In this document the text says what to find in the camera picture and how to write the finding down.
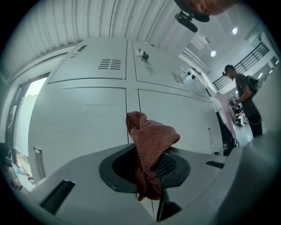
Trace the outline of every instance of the railing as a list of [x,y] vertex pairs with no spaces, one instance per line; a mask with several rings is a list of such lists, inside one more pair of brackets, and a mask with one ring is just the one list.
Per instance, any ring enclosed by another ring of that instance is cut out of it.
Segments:
[[[256,64],[263,56],[265,56],[267,52],[269,52],[269,49],[261,42],[249,55],[234,66],[235,70],[238,73],[243,74]],[[229,77],[221,76],[219,79],[215,80],[213,84],[219,90],[228,85],[230,82],[232,82],[232,80]]]

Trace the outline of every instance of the red towel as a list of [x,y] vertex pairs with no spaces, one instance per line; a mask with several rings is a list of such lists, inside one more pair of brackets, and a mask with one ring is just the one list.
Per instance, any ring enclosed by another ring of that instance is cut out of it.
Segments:
[[174,128],[153,120],[147,120],[141,112],[129,112],[126,125],[137,147],[137,165],[135,182],[139,200],[144,197],[159,200],[162,186],[160,179],[151,168],[157,163],[161,154],[180,139]]

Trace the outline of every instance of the black pants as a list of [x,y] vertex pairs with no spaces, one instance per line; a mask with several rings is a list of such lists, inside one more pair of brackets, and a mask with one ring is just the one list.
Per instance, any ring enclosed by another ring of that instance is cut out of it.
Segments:
[[249,116],[248,121],[254,138],[263,134],[262,121],[258,112],[252,116]]

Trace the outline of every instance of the corrugated wall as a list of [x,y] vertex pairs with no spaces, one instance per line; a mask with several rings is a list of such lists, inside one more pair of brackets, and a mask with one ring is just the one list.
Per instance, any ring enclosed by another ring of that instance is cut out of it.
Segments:
[[173,0],[43,0],[19,23],[1,60],[6,78],[59,47],[88,37],[148,42],[178,56],[194,36]]

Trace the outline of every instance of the backpack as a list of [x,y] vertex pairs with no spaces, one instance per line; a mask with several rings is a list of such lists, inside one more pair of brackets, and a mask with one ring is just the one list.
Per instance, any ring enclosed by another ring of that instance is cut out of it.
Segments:
[[250,83],[250,91],[255,95],[259,89],[259,81],[251,76],[246,76]]

